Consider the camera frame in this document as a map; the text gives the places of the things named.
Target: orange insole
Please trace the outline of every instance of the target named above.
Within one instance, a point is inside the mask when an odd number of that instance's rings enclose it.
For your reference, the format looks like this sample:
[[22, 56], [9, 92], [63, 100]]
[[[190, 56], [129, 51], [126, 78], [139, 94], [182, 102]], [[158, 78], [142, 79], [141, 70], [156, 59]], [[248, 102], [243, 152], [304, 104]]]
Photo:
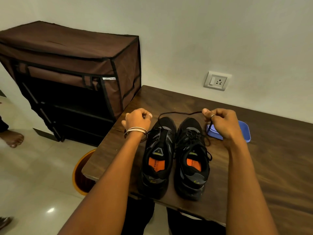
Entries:
[[153, 169], [158, 172], [160, 170], [165, 169], [165, 160], [164, 161], [158, 161], [153, 158], [149, 158], [149, 165], [153, 167]]
[[198, 161], [195, 161], [195, 160], [187, 158], [187, 165], [191, 166], [191, 167], [194, 167], [198, 171], [201, 171], [201, 164]]

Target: black sneaker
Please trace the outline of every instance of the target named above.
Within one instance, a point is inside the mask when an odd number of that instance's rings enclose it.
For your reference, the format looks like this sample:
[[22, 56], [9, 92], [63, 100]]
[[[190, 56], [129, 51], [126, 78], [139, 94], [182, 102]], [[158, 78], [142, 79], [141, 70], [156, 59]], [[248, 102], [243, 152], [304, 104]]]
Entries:
[[179, 126], [174, 186], [180, 197], [199, 200], [210, 173], [208, 151], [197, 120], [186, 118]]
[[161, 198], [168, 186], [173, 164], [176, 126], [169, 117], [160, 118], [149, 131], [139, 178], [139, 192]]

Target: black pants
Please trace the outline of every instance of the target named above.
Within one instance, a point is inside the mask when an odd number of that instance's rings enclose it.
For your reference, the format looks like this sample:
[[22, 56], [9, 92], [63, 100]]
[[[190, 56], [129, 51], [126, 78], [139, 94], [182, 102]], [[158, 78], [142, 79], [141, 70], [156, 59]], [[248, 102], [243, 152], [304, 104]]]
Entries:
[[0, 116], [0, 133], [8, 130], [8, 128], [9, 128], [9, 126], [5, 122], [3, 122], [3, 120]]
[[[180, 212], [167, 209], [168, 226], [173, 235], [209, 234], [225, 235], [225, 227], [207, 220], [195, 220], [182, 215]], [[142, 235], [152, 218], [154, 202], [150, 199], [135, 200], [128, 197], [125, 222], [122, 235]]]

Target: bare foot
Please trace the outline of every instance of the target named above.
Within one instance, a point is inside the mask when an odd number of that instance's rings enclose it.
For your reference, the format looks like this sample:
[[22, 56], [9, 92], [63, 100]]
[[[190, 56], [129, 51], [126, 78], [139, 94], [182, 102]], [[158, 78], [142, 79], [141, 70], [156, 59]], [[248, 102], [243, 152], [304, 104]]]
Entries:
[[0, 138], [2, 138], [11, 148], [16, 148], [24, 141], [24, 136], [22, 134], [11, 130], [6, 130], [0, 133]]

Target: electrical socket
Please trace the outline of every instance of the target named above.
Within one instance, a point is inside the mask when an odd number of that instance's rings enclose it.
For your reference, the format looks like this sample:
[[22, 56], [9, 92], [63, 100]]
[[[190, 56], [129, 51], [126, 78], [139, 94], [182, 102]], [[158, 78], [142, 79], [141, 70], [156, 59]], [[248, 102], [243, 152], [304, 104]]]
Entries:
[[232, 75], [210, 71], [205, 81], [204, 87], [216, 90], [225, 90]]

